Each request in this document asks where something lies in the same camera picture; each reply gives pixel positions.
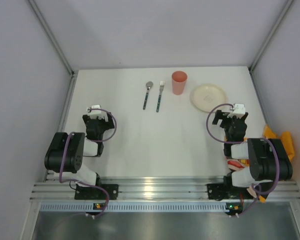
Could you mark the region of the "cream round plate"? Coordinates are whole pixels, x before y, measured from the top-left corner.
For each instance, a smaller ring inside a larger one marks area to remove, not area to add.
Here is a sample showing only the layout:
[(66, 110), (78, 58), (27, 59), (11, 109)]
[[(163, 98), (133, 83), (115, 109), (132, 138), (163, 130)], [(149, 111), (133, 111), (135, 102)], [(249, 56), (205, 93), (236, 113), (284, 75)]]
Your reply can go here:
[(190, 100), (198, 110), (209, 113), (216, 106), (227, 103), (227, 95), (219, 86), (205, 83), (193, 89)]

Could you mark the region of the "orange cartoon placemat cloth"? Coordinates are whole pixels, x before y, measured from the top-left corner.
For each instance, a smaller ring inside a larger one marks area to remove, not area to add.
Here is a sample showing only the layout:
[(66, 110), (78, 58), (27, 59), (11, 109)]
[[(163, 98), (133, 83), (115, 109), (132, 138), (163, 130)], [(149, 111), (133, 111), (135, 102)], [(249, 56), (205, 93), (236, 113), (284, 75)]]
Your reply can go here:
[(223, 184), (245, 188), (261, 202), (280, 181), (292, 178), (295, 150), (288, 131), (278, 136), (265, 126), (262, 138), (245, 138), (244, 142), (231, 145), (229, 152), (227, 164), (231, 172), (223, 178)]

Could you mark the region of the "spoon with teal handle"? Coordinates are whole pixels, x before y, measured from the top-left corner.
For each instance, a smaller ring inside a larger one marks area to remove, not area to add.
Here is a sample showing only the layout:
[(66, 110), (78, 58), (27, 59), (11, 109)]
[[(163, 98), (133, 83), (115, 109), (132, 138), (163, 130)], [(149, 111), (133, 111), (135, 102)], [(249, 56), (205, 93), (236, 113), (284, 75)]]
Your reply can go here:
[(150, 89), (153, 87), (153, 82), (152, 81), (148, 81), (146, 83), (146, 94), (145, 94), (145, 98), (144, 98), (144, 102), (143, 102), (143, 110), (146, 109), (146, 106), (147, 106), (147, 101), (148, 101), (148, 97), (149, 97), (149, 92), (150, 92)]

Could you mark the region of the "pink plastic cup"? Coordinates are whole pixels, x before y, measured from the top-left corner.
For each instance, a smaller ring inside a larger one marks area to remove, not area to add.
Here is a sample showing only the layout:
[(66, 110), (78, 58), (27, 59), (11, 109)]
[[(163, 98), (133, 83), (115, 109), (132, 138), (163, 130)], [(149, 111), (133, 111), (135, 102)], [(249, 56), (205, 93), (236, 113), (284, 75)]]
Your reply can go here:
[(188, 75), (183, 71), (175, 71), (172, 76), (172, 92), (175, 95), (181, 95), (185, 89)]

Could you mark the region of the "fork with teal handle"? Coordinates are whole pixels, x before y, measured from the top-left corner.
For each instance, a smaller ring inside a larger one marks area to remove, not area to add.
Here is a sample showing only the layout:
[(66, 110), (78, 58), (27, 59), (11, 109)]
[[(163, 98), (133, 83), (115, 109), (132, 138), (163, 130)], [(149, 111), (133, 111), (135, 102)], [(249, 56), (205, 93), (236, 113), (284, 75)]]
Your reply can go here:
[(159, 95), (158, 95), (158, 100), (157, 100), (157, 105), (156, 105), (156, 112), (158, 113), (160, 110), (160, 105), (161, 105), (161, 98), (162, 98), (162, 93), (165, 88), (165, 81), (161, 81), (159, 84)]

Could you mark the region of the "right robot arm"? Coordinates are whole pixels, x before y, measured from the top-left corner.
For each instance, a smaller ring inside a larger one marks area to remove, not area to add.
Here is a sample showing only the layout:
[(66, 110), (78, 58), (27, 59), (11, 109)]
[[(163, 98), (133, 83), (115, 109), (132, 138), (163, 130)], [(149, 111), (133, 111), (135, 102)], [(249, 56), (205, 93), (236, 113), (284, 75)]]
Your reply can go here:
[(214, 108), (212, 113), (212, 124), (219, 125), (225, 133), (221, 143), (226, 159), (236, 164), (240, 160), (248, 161), (247, 166), (240, 164), (224, 177), (224, 185), (228, 189), (246, 189), (266, 196), (278, 182), (292, 178), (292, 164), (279, 138), (245, 137), (248, 112), (236, 111), (231, 107), (230, 112)]

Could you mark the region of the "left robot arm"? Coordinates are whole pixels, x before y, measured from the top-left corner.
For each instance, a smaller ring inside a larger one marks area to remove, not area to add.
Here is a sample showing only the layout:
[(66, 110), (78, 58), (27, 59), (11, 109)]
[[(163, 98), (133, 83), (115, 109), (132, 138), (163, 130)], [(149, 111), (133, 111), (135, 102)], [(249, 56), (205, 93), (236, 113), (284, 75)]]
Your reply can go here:
[(89, 169), (84, 158), (99, 158), (104, 151), (104, 139), (108, 130), (117, 130), (117, 121), (107, 111), (103, 114), (88, 113), (82, 116), (85, 132), (56, 132), (46, 155), (44, 166), (47, 170), (58, 174), (58, 181), (63, 184), (73, 182), (78, 187), (106, 192), (102, 187), (101, 178)]

